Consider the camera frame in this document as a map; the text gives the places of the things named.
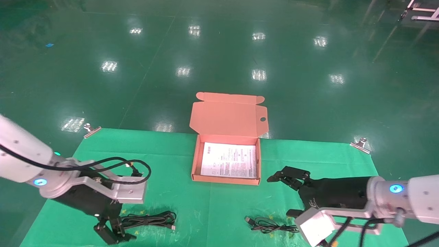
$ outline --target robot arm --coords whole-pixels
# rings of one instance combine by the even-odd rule
[[[101,163],[120,160],[127,164],[132,176],[117,176]],[[146,177],[131,162],[140,162],[149,170]],[[0,115],[0,177],[25,182],[37,187],[41,196],[53,199],[85,214],[94,216],[99,223],[94,230],[108,244],[136,238],[125,234],[119,216],[123,203],[144,203],[150,167],[141,160],[119,157],[79,162],[63,158],[29,132]],[[109,221],[111,228],[105,227]]]
[[[285,167],[269,177],[299,191],[305,211],[289,210],[304,239],[319,245],[342,224],[334,216],[380,218],[396,227],[405,218],[439,224],[439,175],[412,178],[409,181],[385,181],[381,177],[323,178],[312,180],[308,171]],[[362,225],[348,224],[345,230],[361,232]],[[366,227],[365,233],[379,234],[381,225]]]

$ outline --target instruction paper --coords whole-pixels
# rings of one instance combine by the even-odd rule
[[[256,146],[205,142],[201,175],[256,178]]]

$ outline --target box flap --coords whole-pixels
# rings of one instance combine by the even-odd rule
[[[189,126],[199,134],[257,138],[268,132],[263,96],[198,92]]]

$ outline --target metal clip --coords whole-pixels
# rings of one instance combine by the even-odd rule
[[[87,139],[90,136],[92,136],[94,133],[100,131],[102,128],[99,126],[96,129],[93,129],[89,123],[86,123],[84,124],[84,129],[86,129],[88,132],[86,135],[84,135],[84,139]]]
[[[362,137],[362,138],[360,138],[360,140],[357,143],[351,142],[350,145],[351,145],[351,147],[354,147],[354,148],[356,148],[356,149],[358,149],[360,151],[363,151],[363,152],[365,152],[367,154],[370,154],[371,153],[370,150],[367,150],[367,149],[364,148],[364,145],[366,144],[366,142],[367,142],[367,139]]]

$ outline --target cable connector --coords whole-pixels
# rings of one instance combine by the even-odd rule
[[[251,225],[252,227],[255,225],[255,221],[252,220],[249,216],[246,216],[246,217],[245,217],[245,221],[246,221],[249,225]]]

